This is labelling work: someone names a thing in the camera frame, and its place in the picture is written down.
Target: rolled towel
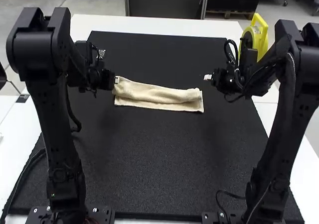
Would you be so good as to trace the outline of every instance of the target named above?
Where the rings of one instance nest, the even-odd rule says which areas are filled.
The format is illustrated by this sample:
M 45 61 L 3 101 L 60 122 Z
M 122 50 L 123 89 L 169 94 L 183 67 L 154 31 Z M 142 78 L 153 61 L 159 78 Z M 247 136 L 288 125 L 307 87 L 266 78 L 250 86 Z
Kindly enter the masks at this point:
M 117 76 L 112 93 L 116 106 L 204 113 L 203 96 L 199 88 L 171 89 Z

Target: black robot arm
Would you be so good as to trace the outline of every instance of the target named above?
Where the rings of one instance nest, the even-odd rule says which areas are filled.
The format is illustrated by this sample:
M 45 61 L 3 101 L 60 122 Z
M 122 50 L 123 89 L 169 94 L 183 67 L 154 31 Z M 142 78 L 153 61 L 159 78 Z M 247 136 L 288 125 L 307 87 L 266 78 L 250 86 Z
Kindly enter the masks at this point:
M 55 214 L 51 221 L 82 223 L 86 188 L 71 136 L 67 84 L 80 91 L 112 90 L 115 75 L 104 68 L 95 46 L 87 41 L 73 43 L 70 18 L 67 8 L 56 8 L 51 17 L 44 17 L 39 8 L 24 8 L 6 51 L 11 67 L 26 82 L 39 117 L 48 158 L 47 197 Z M 98 52 L 95 64 L 92 49 Z
M 293 21 L 279 20 L 275 36 L 259 62 L 256 50 L 242 49 L 237 66 L 230 60 L 226 69 L 214 70 L 211 79 L 225 97 L 237 94 L 231 101 L 263 96 L 276 79 L 281 83 L 265 151 L 247 184 L 247 210 L 241 216 L 245 224 L 282 221 L 293 163 L 319 105 L 319 24 L 308 23 L 299 31 Z

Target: black cable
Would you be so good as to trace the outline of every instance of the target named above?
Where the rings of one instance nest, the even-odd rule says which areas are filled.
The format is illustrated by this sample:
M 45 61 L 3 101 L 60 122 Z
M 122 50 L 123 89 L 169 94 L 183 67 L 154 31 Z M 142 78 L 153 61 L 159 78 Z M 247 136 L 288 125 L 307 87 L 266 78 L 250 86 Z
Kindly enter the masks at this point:
M 68 92 L 68 86 L 65 84 L 65 100 L 66 100 L 66 108 L 68 110 L 68 114 L 70 118 L 73 120 L 73 122 L 76 124 L 77 127 L 71 127 L 71 132 L 80 132 L 82 129 L 82 123 L 75 117 L 71 104 L 69 99 L 69 92 Z
M 278 62 L 281 62 L 283 59 L 284 59 L 284 58 L 281 58 L 281 57 L 280 57 L 280 58 L 271 59 L 269 62 L 265 63 L 265 64 L 264 64 L 263 66 L 261 66 L 257 71 L 255 71 L 255 72 L 250 76 L 249 80 L 246 82 L 246 84 L 245 84 L 245 86 L 244 86 L 244 88 L 243 88 L 243 93 L 245 93 L 246 90 L 247 90 L 247 88 L 252 85 L 252 81 L 254 82 L 254 79 L 253 79 L 253 78 L 254 78 L 259 72 L 261 72 L 262 70 L 266 70 L 266 69 L 268 69 L 268 68 L 270 68 L 270 67 L 273 68 L 273 69 L 275 69 L 276 67 L 275 67 L 274 64 L 277 64 Z
M 218 207 L 224 212 L 226 220 L 228 222 L 229 220 L 228 220 L 227 212 L 226 212 L 226 210 L 223 208 L 223 206 L 220 204 L 220 202 L 218 200 L 218 194 L 219 193 L 223 193 L 223 194 L 226 194 L 226 195 L 228 195 L 228 196 L 230 196 L 232 198 L 236 198 L 236 199 L 240 199 L 240 200 L 245 200 L 246 198 L 242 197 L 242 196 L 238 196 L 238 195 L 230 193 L 230 192 L 227 192 L 225 190 L 221 190 L 221 189 L 216 192 L 216 203 L 217 203 Z
M 261 198 L 258 200 L 257 204 L 253 207 L 251 213 L 249 214 L 248 218 L 247 218 L 247 221 L 246 221 L 246 224 L 249 224 L 249 221 L 250 221 L 250 218 L 252 217 L 252 215 L 254 214 L 255 212 L 255 209 L 259 206 L 260 202 L 263 200 L 265 194 L 267 193 L 269 187 L 271 185 L 271 182 L 268 184 L 267 188 L 265 189 L 264 193 L 262 194 Z
M 240 98 L 242 98 L 242 97 L 244 97 L 243 94 L 237 96 L 236 98 L 234 98 L 234 99 L 232 99 L 232 100 L 229 100 L 229 99 L 227 99 L 227 95 L 224 94 L 224 99 L 225 99 L 228 103 L 234 103 L 235 101 L 238 101 L 238 100 L 239 100 Z
M 93 224 L 99 224 L 99 222 L 92 217 L 88 217 L 87 219 L 89 220 L 90 223 L 93 222 Z
M 231 51 L 227 51 L 227 45 L 232 44 L 235 50 L 235 57 L 232 55 Z M 234 65 L 235 70 L 235 82 L 239 89 L 243 90 L 243 85 L 240 83 L 240 71 L 239 71 L 239 58 L 238 58 L 238 47 L 236 45 L 236 42 L 233 40 L 228 39 L 224 43 L 224 52 L 228 59 L 228 62 L 232 65 Z
M 11 207 L 12 202 L 14 201 L 16 195 L 20 192 L 22 184 L 24 183 L 25 179 L 29 175 L 31 169 L 34 167 L 36 163 L 38 163 L 43 157 L 46 156 L 45 148 L 40 149 L 30 160 L 26 163 L 25 167 L 23 168 L 11 195 L 9 196 L 0 218 L 0 224 L 5 224 L 5 218 L 9 213 L 9 209 Z
M 232 53 L 231 52 L 228 52 L 227 51 L 227 45 L 228 44 L 232 44 L 234 46 L 234 49 L 235 49 L 235 57 L 233 57 Z M 238 68 L 239 66 L 239 60 L 238 60 L 238 48 L 237 48 L 237 45 L 236 45 L 236 42 L 234 42 L 233 40 L 231 39 L 228 39 L 227 41 L 225 41 L 224 43 L 224 52 L 225 52 L 225 55 L 228 59 L 228 61 L 235 65 L 235 69 Z
M 99 62 L 99 60 L 100 60 L 99 48 L 92 44 L 92 49 L 96 50 L 96 52 L 98 53 L 98 56 L 96 57 L 96 61 Z

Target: metal bracket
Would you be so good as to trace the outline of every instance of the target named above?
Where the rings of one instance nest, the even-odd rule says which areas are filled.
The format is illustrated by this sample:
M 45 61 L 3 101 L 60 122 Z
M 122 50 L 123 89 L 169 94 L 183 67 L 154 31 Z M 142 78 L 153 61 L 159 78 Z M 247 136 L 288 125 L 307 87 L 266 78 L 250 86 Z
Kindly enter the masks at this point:
M 227 212 L 227 216 L 229 222 L 226 219 L 226 214 L 223 212 L 215 212 L 209 213 L 204 212 L 202 213 L 202 224 L 244 224 L 242 220 L 243 211 L 229 211 Z M 282 220 L 280 223 L 274 224 L 286 224 L 285 220 Z
M 87 206 L 87 218 L 93 218 L 99 224 L 114 224 L 115 211 L 109 206 Z M 25 224 L 47 223 L 51 218 L 52 211 L 50 206 L 33 207 L 30 210 Z

